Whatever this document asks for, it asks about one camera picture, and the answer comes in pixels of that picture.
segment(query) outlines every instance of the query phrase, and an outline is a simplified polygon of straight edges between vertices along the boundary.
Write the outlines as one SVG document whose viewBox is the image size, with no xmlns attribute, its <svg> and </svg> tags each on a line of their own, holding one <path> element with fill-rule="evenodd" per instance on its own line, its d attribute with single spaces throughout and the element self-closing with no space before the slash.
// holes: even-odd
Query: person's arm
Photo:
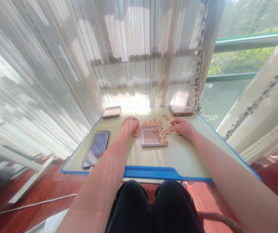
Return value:
<svg viewBox="0 0 278 233">
<path fill-rule="evenodd" d="M 124 120 L 120 133 L 101 156 L 74 198 L 57 233 L 105 231 L 124 175 L 129 137 L 137 124 L 137 119 L 131 116 Z"/>
<path fill-rule="evenodd" d="M 214 184 L 247 232 L 278 232 L 278 196 L 233 158 L 200 134 L 186 119 L 177 130 L 193 142 Z"/>
</svg>

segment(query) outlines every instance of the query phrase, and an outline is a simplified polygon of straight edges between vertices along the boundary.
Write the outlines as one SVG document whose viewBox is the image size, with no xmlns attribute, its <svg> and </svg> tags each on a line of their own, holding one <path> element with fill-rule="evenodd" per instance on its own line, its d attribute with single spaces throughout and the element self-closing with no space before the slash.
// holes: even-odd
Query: smartphone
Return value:
<svg viewBox="0 0 278 233">
<path fill-rule="evenodd" d="M 90 167 L 95 166 L 107 148 L 109 137 L 110 131 L 108 130 L 97 131 L 93 135 L 89 151 L 85 154 L 85 160 L 82 165 L 83 169 L 89 169 Z"/>
</svg>

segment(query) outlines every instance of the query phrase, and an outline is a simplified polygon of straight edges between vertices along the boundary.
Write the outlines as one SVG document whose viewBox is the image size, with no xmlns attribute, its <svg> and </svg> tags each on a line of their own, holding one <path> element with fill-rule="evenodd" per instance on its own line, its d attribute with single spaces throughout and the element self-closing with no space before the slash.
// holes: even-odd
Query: table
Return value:
<svg viewBox="0 0 278 233">
<path fill-rule="evenodd" d="M 170 116 L 170 121 L 165 120 L 162 116 L 164 113 Z M 91 136 L 98 130 L 109 130 L 109 146 L 119 133 L 123 120 L 128 116 L 136 117 L 140 123 L 156 117 L 157 120 L 163 121 L 164 128 L 168 127 L 171 120 L 175 118 L 172 116 L 168 107 L 122 108 L 120 117 L 101 118 L 98 120 L 89 135 L 85 137 L 63 165 L 61 172 L 67 174 L 88 174 L 89 170 L 84 170 L 81 167 L 84 161 L 84 155 L 91 144 Z M 249 165 L 215 132 L 200 114 L 194 112 L 193 116 L 185 116 L 184 118 L 190 120 L 200 133 L 205 135 L 226 154 L 259 178 Z M 212 182 L 211 177 L 197 154 L 195 146 L 187 138 L 184 136 L 176 136 L 173 132 L 170 132 L 166 137 L 169 143 L 167 147 L 142 147 L 141 135 L 138 138 L 131 137 L 128 145 L 124 177 Z"/>
</svg>

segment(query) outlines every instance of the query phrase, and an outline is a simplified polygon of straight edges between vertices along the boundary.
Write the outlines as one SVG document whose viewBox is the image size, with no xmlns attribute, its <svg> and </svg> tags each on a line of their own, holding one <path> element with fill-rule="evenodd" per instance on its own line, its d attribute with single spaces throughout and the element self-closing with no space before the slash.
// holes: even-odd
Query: black pants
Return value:
<svg viewBox="0 0 278 233">
<path fill-rule="evenodd" d="M 140 183 L 125 182 L 116 194 L 106 232 L 203 232 L 189 192 L 175 181 L 165 181 L 155 193 L 153 211 Z"/>
</svg>

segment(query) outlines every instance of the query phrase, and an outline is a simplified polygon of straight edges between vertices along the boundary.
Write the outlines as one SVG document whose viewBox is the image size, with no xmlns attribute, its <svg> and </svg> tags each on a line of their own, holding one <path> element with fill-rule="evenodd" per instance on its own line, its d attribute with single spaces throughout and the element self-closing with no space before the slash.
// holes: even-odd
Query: white cable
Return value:
<svg viewBox="0 0 278 233">
<path fill-rule="evenodd" d="M 71 196 L 76 196 L 76 194 L 71 194 L 71 195 L 67 195 L 67 196 L 63 196 L 63 197 L 58 197 L 58 198 L 55 198 L 55 199 L 50 199 L 50 200 L 47 200 L 47 201 L 42 201 L 42 202 L 38 202 L 38 203 L 33 203 L 33 204 L 25 205 L 25 206 L 22 206 L 22 207 L 19 207 L 19 208 L 16 208 L 16 209 L 11 209 L 11 210 L 6 210 L 6 211 L 3 211 L 3 212 L 0 212 L 0 214 L 4 214 L 4 213 L 7 213 L 7 212 L 11 212 L 11 211 L 15 211 L 15 210 L 20 210 L 20 209 L 24 209 L 24 208 L 28 208 L 28 207 L 31 207 L 31 206 L 35 206 L 35 205 L 40 205 L 40 204 L 52 202 L 52 201 L 57 201 L 57 200 L 60 200 L 60 199 L 71 197 Z"/>
</svg>

